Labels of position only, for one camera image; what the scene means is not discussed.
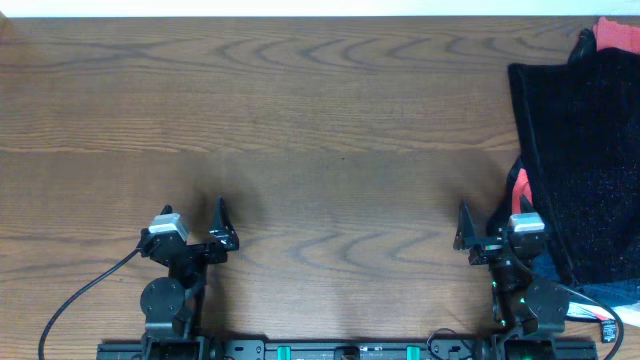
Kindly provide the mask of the black sparkly skirt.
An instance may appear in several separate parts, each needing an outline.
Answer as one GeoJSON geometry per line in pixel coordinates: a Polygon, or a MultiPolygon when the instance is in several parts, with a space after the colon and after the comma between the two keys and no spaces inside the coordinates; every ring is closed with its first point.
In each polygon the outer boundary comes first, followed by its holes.
{"type": "Polygon", "coordinates": [[[639,57],[508,67],[521,160],[570,284],[639,276],[639,57]]]}

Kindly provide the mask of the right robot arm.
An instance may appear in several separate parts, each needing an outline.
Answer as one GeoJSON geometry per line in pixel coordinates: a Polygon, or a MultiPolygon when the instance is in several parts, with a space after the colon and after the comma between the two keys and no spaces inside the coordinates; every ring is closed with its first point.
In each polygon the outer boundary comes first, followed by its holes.
{"type": "Polygon", "coordinates": [[[493,234],[480,236],[467,204],[459,204],[453,248],[467,250],[470,265],[488,267],[493,319],[502,326],[474,342],[473,359],[558,357],[554,336],[565,329],[569,295],[533,274],[533,260],[544,252],[548,233],[540,215],[530,204],[525,207],[525,213],[510,216],[493,234]]]}

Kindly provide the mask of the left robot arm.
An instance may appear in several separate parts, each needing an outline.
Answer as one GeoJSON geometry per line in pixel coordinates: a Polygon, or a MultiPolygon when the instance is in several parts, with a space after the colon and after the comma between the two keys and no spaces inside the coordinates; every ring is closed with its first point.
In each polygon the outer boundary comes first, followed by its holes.
{"type": "Polygon", "coordinates": [[[209,239],[190,244],[181,216],[167,205],[141,231],[136,247],[141,256],[168,269],[142,291],[145,315],[143,359],[222,359],[222,345],[201,329],[208,267],[224,263],[239,249],[238,235],[223,198],[216,199],[209,239]]]}

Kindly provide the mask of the blue denim garment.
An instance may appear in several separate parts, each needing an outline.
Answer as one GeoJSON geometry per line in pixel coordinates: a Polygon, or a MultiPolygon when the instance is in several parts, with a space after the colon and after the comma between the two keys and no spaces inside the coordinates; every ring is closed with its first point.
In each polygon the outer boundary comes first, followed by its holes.
{"type": "MultiPolygon", "coordinates": [[[[533,260],[533,270],[551,281],[562,282],[548,253],[544,253],[533,260]]],[[[602,284],[569,284],[569,287],[608,305],[614,310],[621,308],[624,311],[639,311],[638,279],[602,284]]]]}

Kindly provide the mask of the white garment with label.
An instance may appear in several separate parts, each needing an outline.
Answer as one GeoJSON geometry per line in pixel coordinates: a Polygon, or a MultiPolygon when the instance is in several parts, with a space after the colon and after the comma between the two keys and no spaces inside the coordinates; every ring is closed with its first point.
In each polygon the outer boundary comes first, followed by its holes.
{"type": "MultiPolygon", "coordinates": [[[[614,306],[613,310],[625,325],[639,326],[639,303],[614,306]]],[[[596,305],[570,302],[566,319],[575,322],[597,323],[600,327],[601,342],[605,344],[614,343],[619,335],[614,317],[596,305]]]]}

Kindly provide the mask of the red folded garment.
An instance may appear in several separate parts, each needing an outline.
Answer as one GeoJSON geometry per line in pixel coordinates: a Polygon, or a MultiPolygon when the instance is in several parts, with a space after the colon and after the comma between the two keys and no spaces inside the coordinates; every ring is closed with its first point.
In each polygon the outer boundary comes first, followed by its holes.
{"type": "Polygon", "coordinates": [[[596,39],[596,49],[598,51],[615,48],[633,54],[640,53],[640,28],[620,24],[601,17],[593,25],[592,31],[596,39]]]}

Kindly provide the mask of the black mounting rail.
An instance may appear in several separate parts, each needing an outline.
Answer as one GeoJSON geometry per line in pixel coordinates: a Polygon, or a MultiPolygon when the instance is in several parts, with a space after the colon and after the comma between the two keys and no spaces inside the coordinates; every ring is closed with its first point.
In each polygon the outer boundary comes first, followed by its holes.
{"type": "Polygon", "coordinates": [[[435,337],[424,342],[265,342],[256,339],[225,343],[110,343],[97,347],[98,360],[429,360],[521,359],[593,360],[592,341],[516,340],[503,348],[484,339],[435,337]]]}

